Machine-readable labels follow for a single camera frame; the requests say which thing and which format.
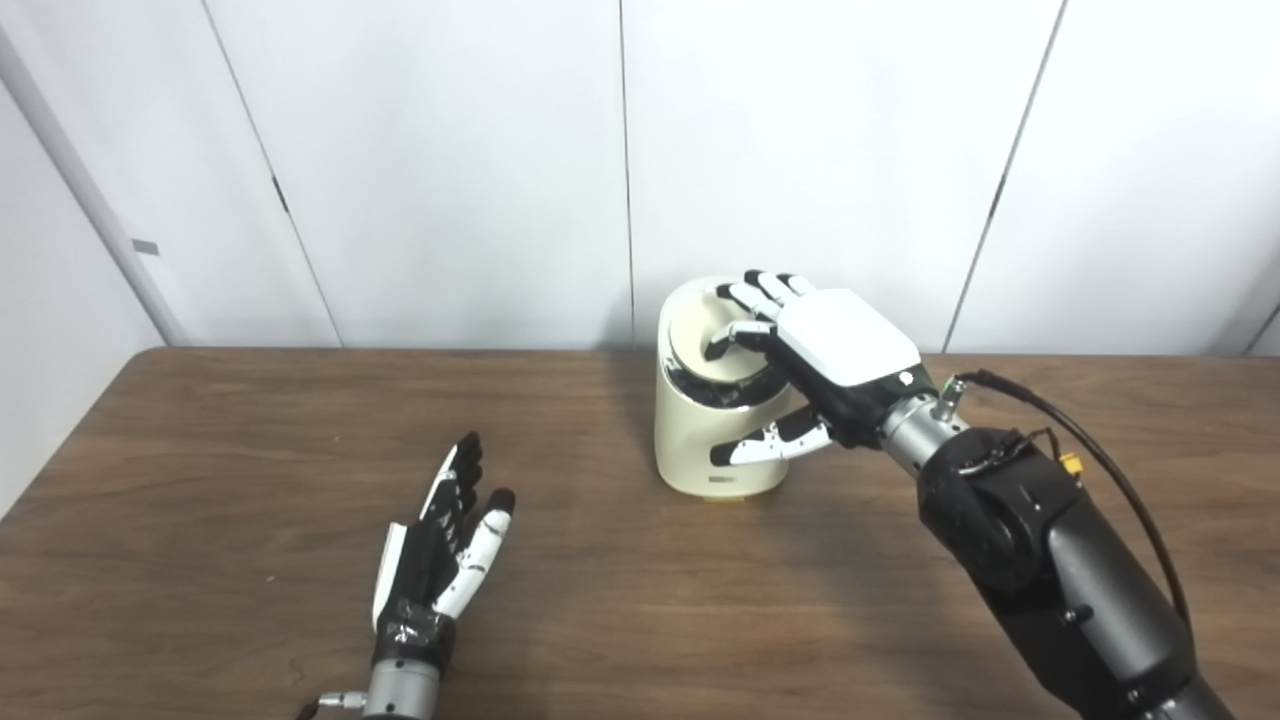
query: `black cable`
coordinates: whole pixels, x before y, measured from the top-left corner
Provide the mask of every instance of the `black cable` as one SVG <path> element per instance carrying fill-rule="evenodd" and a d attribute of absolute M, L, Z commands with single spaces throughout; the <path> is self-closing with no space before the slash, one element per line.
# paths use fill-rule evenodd
<path fill-rule="evenodd" d="M 1059 425 L 1062 425 L 1066 432 L 1071 433 L 1071 436 L 1089 451 L 1089 455 L 1098 461 L 1098 465 L 1102 465 L 1102 469 L 1111 475 L 1116 487 L 1120 488 L 1120 493 L 1129 501 L 1129 506 L 1133 507 L 1134 515 L 1138 516 L 1138 521 L 1142 523 L 1142 529 L 1147 533 L 1147 539 L 1151 542 L 1151 547 L 1156 551 L 1156 560 L 1160 562 L 1160 569 L 1165 573 L 1165 582 L 1169 584 L 1169 596 L 1174 603 L 1174 610 L 1187 625 L 1187 634 L 1192 638 L 1194 644 L 1192 615 L 1187 606 L 1187 596 L 1183 593 L 1183 583 L 1178 579 L 1178 569 L 1174 568 L 1174 560 L 1169 555 L 1169 548 L 1165 546 L 1165 539 L 1160 536 L 1160 529 L 1156 527 L 1156 520 L 1151 516 L 1151 511 L 1147 510 L 1147 506 L 1142 502 L 1142 497 L 1138 496 L 1138 491 L 1134 489 L 1129 478 L 1125 477 L 1124 470 L 1116 465 L 1115 460 L 1111 460 L 1111 456 L 1102 450 L 1102 446 L 1098 445 L 1097 441 L 1089 436 L 1089 433 L 1084 432 L 1084 428 L 1078 425 L 1075 420 L 1069 418 L 1066 413 L 1062 413 L 1050 401 L 1036 395 L 1025 386 L 1020 386 L 1014 380 L 997 375 L 989 370 L 980 369 L 977 373 L 961 373 L 956 375 L 956 379 L 991 388 L 1036 407 L 1041 413 L 1052 418 Z"/>

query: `wooden table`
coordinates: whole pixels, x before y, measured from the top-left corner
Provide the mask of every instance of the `wooden table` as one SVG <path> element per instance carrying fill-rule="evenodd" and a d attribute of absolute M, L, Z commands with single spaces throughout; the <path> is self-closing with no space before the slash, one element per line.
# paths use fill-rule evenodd
<path fill-rule="evenodd" d="M 1165 532 L 1204 674 L 1242 719 L 1280 715 L 1280 363 L 928 363 L 1009 374 L 1089 428 Z M 887 457 L 828 450 L 746 502 L 685 497 L 653 466 L 653 382 L 648 354 L 138 356 L 0 523 L 0 716 L 287 720 L 364 689 L 385 524 L 474 428 L 485 484 L 520 503 L 445 720 L 1073 717 Z M 963 415 L 1041 423 L 982 392 Z"/>

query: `robot finger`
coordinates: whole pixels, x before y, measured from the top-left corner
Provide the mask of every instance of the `robot finger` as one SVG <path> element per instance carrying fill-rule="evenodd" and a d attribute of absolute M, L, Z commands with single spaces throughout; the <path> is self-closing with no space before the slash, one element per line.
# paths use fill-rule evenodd
<path fill-rule="evenodd" d="M 780 306 L 786 306 L 787 302 L 796 299 L 795 292 L 787 287 L 787 283 L 782 282 L 778 275 L 773 273 L 765 273 L 762 270 L 749 270 L 746 273 L 746 282 L 754 284 L 755 287 L 764 291 L 771 300 L 777 302 Z"/>
<path fill-rule="evenodd" d="M 719 360 L 735 342 L 755 352 L 764 352 L 768 343 L 773 341 L 773 331 L 777 325 L 760 320 L 733 320 L 712 336 L 710 342 L 703 350 L 707 360 Z"/>
<path fill-rule="evenodd" d="M 785 282 L 785 283 L 787 283 L 787 287 L 791 288 L 791 292 L 795 292 L 796 295 L 808 295 L 808 293 L 818 290 L 817 287 L 814 287 L 814 284 L 812 282 L 801 278 L 800 275 L 792 275 L 790 273 L 783 273 L 783 274 L 778 275 L 778 279 L 782 281 L 782 282 Z"/>
<path fill-rule="evenodd" d="M 748 313 L 755 315 L 756 318 L 765 318 L 768 320 L 777 320 L 778 313 L 782 307 L 777 302 L 769 300 L 769 296 L 751 284 L 746 283 L 730 283 L 722 284 L 716 288 L 716 295 L 723 297 L 724 300 L 732 300 L 741 305 Z"/>
<path fill-rule="evenodd" d="M 444 456 L 444 462 L 440 464 L 440 470 L 435 474 L 435 480 L 431 483 L 431 489 L 426 493 L 426 502 L 422 503 L 422 510 L 417 514 L 417 518 L 420 520 L 426 518 L 426 511 L 431 507 L 431 500 L 442 484 L 454 483 L 460 488 L 475 487 L 481 477 L 481 457 L 484 457 L 484 450 L 480 448 L 480 434 L 475 430 L 467 433 L 454 443 L 449 448 L 449 454 Z M 460 510 L 466 512 L 470 510 L 470 506 Z"/>
<path fill-rule="evenodd" d="M 787 460 L 831 445 L 831 432 L 813 407 L 801 407 L 739 441 L 712 447 L 712 465 L 746 465 Z"/>
<path fill-rule="evenodd" d="M 458 553 L 458 574 L 444 588 L 431 609 L 442 615 L 457 619 L 467 603 L 480 589 L 485 574 L 493 566 L 502 541 L 511 527 L 511 515 L 516 511 L 516 493 L 509 489 L 497 489 L 485 503 L 484 516 L 476 525 L 475 534 L 467 547 Z"/>

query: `white door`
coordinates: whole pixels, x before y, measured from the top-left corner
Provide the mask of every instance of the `white door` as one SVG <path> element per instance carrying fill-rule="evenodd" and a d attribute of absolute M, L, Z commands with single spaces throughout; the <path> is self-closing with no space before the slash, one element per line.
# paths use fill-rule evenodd
<path fill-rule="evenodd" d="M 209 8 L 347 345 L 630 346 L 617 4 Z"/>
<path fill-rule="evenodd" d="M 3 515 L 160 336 L 4 85 L 0 138 Z"/>
<path fill-rule="evenodd" d="M 681 282 L 762 268 L 941 348 L 1057 9 L 623 0 L 640 342 Z"/>
<path fill-rule="evenodd" d="M 138 260 L 182 342 L 338 343 L 198 1 L 0 0 L 0 32 L 60 126 L 51 151 L 114 215 L 96 220 L 159 251 Z"/>
<path fill-rule="evenodd" d="M 956 352 L 1239 355 L 1280 301 L 1280 4 L 1068 5 Z"/>

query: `cream-colored container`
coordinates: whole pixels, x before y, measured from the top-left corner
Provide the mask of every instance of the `cream-colored container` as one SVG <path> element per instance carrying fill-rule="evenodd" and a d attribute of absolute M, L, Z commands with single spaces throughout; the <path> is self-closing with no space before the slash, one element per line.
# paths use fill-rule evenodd
<path fill-rule="evenodd" d="M 792 389 L 764 356 L 731 347 L 708 363 L 703 350 L 716 331 L 750 315 L 716 287 L 735 278 L 701 278 L 678 287 L 658 316 L 658 388 L 654 451 L 662 479 L 680 492 L 741 497 L 776 487 L 787 461 L 716 468 L 710 448 L 778 419 Z"/>

